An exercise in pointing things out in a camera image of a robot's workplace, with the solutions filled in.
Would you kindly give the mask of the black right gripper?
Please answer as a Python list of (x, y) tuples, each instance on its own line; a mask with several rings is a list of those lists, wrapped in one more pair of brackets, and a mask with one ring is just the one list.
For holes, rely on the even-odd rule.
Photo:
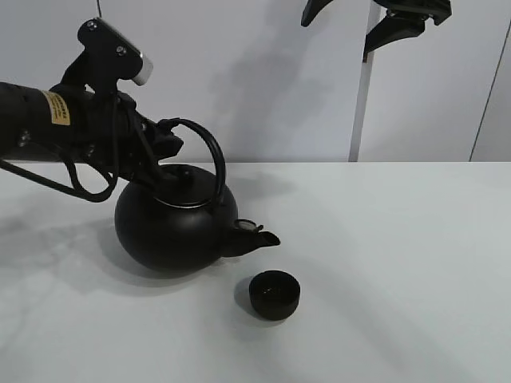
[[(305, 5), (301, 26), (308, 27), (315, 17), (332, 0), (308, 0)], [(426, 29), (426, 20), (432, 18), (439, 26), (452, 15), (449, 0), (374, 0), (386, 9), (386, 16), (366, 35), (363, 62), (371, 52), (392, 42), (415, 38)]]

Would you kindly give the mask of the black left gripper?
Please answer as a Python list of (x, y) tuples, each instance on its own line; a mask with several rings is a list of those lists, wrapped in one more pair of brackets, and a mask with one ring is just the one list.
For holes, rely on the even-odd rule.
[(158, 184), (164, 173), (157, 158), (176, 156), (184, 142), (172, 130), (179, 118), (155, 123), (137, 111), (123, 92), (99, 96), (84, 92), (85, 135), (83, 162), (107, 175), (138, 184)]

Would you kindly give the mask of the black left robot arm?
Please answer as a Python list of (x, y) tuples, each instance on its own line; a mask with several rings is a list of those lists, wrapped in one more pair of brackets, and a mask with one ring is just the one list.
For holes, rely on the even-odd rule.
[(151, 182), (152, 164), (174, 157), (181, 138), (142, 116), (126, 93), (100, 98), (84, 88), (48, 91), (1, 84), (1, 157), (92, 164), (125, 180)]

